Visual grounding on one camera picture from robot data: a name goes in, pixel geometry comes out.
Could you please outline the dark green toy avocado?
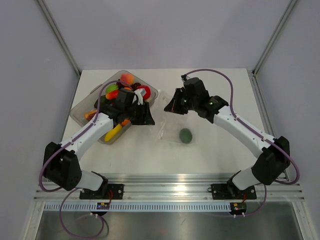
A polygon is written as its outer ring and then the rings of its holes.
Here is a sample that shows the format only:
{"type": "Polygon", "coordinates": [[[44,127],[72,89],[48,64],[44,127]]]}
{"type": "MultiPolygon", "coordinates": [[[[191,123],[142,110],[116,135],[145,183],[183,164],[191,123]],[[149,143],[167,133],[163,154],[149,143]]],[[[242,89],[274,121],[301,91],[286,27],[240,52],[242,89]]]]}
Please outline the dark green toy avocado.
{"type": "Polygon", "coordinates": [[[182,128],[179,131],[179,140],[183,144],[190,144],[193,140],[193,134],[189,128],[182,128]]]}

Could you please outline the orange toy orange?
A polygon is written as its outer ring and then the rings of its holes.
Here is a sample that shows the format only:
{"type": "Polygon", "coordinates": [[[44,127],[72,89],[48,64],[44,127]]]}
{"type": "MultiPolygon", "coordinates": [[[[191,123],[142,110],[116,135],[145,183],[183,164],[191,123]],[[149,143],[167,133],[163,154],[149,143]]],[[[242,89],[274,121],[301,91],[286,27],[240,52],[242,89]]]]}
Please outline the orange toy orange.
{"type": "Polygon", "coordinates": [[[121,126],[125,126],[125,125],[127,125],[127,124],[129,124],[129,123],[130,123],[130,120],[125,119],[125,120],[121,123],[121,126]]]}

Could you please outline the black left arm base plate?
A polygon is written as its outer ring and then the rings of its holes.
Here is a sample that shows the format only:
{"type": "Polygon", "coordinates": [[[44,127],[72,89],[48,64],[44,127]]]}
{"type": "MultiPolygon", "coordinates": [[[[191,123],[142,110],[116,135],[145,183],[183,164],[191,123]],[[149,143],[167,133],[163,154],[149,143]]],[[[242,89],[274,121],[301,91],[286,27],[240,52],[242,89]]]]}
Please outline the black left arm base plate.
{"type": "Polygon", "coordinates": [[[103,183],[98,190],[85,189],[79,194],[81,200],[122,200],[124,185],[119,183],[103,183]]]}

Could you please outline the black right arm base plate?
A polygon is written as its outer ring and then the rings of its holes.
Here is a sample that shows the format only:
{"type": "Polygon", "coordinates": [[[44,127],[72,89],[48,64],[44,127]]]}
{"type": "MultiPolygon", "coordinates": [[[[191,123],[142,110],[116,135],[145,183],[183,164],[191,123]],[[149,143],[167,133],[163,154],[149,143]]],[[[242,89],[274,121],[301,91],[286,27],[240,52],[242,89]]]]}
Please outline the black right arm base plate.
{"type": "Polygon", "coordinates": [[[239,190],[228,183],[213,183],[207,188],[213,200],[256,200],[257,194],[254,186],[239,190]]]}

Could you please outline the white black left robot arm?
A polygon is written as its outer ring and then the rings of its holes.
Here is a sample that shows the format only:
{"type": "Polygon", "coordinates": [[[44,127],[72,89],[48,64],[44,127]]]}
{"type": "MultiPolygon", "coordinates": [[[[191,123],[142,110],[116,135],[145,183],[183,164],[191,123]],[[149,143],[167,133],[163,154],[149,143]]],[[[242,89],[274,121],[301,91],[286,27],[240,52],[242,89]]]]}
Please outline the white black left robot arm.
{"type": "Polygon", "coordinates": [[[99,173],[82,170],[79,161],[99,138],[125,120],[132,125],[155,125],[149,103],[144,100],[146,94],[144,88],[121,89],[116,98],[98,105],[93,118],[75,135],[60,143],[50,142],[39,174],[40,188],[47,190],[42,183],[46,178],[59,189],[86,189],[95,198],[103,199],[108,194],[107,179],[99,173]]]}

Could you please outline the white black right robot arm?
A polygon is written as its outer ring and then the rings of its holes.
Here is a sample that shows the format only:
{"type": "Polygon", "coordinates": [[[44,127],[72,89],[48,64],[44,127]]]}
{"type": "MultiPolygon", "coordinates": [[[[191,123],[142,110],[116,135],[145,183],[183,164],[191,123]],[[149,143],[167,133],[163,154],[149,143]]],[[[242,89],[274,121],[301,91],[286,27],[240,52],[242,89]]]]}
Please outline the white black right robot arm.
{"type": "Polygon", "coordinates": [[[275,138],[235,117],[229,103],[218,95],[211,96],[197,77],[176,88],[164,111],[179,115],[194,111],[199,117],[229,132],[256,157],[253,166],[240,170],[227,181],[226,190],[232,198],[239,198],[251,186],[272,184],[291,164],[288,159],[290,144],[285,137],[275,138]]]}

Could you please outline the clear zip top bag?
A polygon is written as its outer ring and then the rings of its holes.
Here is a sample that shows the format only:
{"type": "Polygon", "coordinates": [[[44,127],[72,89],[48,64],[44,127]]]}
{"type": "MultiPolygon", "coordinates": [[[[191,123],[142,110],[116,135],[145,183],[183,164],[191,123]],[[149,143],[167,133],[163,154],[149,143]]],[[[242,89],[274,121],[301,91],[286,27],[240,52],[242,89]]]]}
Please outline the clear zip top bag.
{"type": "Polygon", "coordinates": [[[192,145],[196,142],[196,126],[191,123],[190,115],[180,115],[165,112],[164,108],[170,102],[171,97],[163,90],[158,91],[151,113],[155,121],[155,126],[151,127],[151,134],[154,140],[170,144],[192,145]],[[183,128],[188,128],[192,132],[193,139],[189,144],[184,144],[179,140],[179,132],[183,128]]]}

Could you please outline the yellow toy mango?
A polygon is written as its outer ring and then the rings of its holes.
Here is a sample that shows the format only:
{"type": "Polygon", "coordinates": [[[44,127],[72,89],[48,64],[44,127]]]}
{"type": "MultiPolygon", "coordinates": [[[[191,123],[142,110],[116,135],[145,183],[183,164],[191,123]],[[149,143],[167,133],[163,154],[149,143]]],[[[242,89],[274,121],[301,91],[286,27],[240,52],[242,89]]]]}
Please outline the yellow toy mango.
{"type": "Polygon", "coordinates": [[[104,141],[109,142],[113,137],[115,137],[121,130],[122,125],[119,123],[117,124],[112,130],[108,131],[104,136],[104,141]]]}

